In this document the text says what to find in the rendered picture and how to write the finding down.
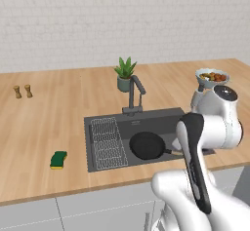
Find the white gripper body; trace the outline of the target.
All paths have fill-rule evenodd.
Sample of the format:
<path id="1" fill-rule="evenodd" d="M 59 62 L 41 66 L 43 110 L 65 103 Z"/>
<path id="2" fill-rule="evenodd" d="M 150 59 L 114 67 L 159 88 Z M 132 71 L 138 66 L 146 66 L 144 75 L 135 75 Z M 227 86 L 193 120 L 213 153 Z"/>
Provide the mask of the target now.
<path id="1" fill-rule="evenodd" d="M 200 92 L 199 90 L 195 90 L 191 99 L 190 108 L 192 113 L 208 113 L 209 105 L 208 92 Z"/>

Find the dark grey sink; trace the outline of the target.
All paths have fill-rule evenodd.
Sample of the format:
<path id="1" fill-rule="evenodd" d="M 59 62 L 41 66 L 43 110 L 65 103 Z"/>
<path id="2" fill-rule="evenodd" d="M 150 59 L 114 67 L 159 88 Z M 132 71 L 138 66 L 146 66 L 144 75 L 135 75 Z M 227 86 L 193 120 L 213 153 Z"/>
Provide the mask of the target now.
<path id="1" fill-rule="evenodd" d="M 123 146 L 128 159 L 128 165 L 125 167 L 138 166 L 143 164 L 151 164 L 164 162 L 162 160 L 143 161 L 137 158 L 130 150 L 130 138 L 139 132 L 153 132 L 158 135 L 173 134 L 176 138 L 176 125 L 179 119 L 185 114 L 180 108 L 168 108 L 144 111 L 136 113 L 133 117 L 125 114 L 113 114 L 84 118 L 85 140 L 88 172 L 100 172 L 95 168 L 95 158 L 91 138 L 91 121 L 94 119 L 102 119 L 106 117 L 114 117 L 116 119 L 118 129 L 121 135 Z"/>

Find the black frying pan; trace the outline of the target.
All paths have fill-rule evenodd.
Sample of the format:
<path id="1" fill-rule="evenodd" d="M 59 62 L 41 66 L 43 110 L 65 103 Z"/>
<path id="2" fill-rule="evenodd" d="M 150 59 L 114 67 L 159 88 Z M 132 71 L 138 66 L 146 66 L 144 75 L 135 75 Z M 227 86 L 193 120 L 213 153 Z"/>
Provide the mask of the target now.
<path id="1" fill-rule="evenodd" d="M 183 157 L 183 153 L 174 149 L 173 134 L 158 135 L 153 132 L 139 132 L 129 141 L 131 152 L 140 160 L 173 160 Z"/>

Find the green and yellow sponge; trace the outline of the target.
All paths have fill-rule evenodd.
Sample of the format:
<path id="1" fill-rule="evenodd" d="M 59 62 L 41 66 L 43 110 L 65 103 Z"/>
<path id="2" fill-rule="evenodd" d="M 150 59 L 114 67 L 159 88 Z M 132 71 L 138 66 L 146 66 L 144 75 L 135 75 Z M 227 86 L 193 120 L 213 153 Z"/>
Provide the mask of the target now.
<path id="1" fill-rule="evenodd" d="M 67 157 L 66 151 L 56 151 L 51 158 L 50 168 L 52 170 L 60 170 L 63 168 L 63 162 Z"/>

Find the bowl of fruit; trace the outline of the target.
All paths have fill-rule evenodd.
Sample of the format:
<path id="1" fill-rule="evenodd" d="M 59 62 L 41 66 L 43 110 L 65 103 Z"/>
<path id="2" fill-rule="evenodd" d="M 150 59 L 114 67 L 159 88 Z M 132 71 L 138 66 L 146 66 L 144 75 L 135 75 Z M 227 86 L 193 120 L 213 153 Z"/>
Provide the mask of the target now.
<path id="1" fill-rule="evenodd" d="M 224 85 L 229 81 L 229 75 L 225 71 L 215 68 L 200 68 L 195 71 L 195 77 L 200 92 L 212 89 L 216 85 Z"/>

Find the dark grey tap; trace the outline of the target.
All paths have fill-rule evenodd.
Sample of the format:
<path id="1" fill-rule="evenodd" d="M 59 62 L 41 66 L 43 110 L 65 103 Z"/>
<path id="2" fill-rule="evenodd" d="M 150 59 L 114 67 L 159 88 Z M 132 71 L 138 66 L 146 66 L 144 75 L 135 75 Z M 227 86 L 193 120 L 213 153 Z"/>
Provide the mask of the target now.
<path id="1" fill-rule="evenodd" d="M 134 86 L 137 86 L 140 96 L 139 96 L 139 105 L 134 105 Z M 136 113 L 143 112 L 142 105 L 142 96 L 146 94 L 146 89 L 141 83 L 140 79 L 136 75 L 132 75 L 130 78 L 130 88 L 129 88 L 129 106 L 122 108 L 122 113 L 133 117 Z"/>

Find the green plant in grey pot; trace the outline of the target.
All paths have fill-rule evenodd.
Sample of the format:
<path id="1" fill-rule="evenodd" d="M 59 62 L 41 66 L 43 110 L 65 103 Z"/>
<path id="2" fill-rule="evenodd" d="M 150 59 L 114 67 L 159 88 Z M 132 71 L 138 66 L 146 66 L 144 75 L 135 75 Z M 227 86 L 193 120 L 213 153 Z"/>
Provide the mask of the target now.
<path id="1" fill-rule="evenodd" d="M 126 61 L 123 58 L 119 59 L 119 65 L 114 68 L 117 73 L 117 88 L 122 93 L 127 93 L 130 88 L 130 78 L 134 73 L 136 63 L 131 62 L 131 58 Z"/>

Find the grey cupboard front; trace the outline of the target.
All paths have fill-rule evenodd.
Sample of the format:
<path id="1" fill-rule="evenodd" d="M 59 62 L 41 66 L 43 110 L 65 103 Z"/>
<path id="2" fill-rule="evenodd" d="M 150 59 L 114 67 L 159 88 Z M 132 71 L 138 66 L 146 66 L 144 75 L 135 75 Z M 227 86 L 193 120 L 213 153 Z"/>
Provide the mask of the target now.
<path id="1" fill-rule="evenodd" d="M 56 200 L 0 207 L 0 231 L 63 231 Z"/>
<path id="2" fill-rule="evenodd" d="M 57 199 L 64 231 L 150 231 L 157 202 L 149 182 Z"/>
<path id="3" fill-rule="evenodd" d="M 217 187 L 250 206 L 250 166 L 213 171 Z"/>

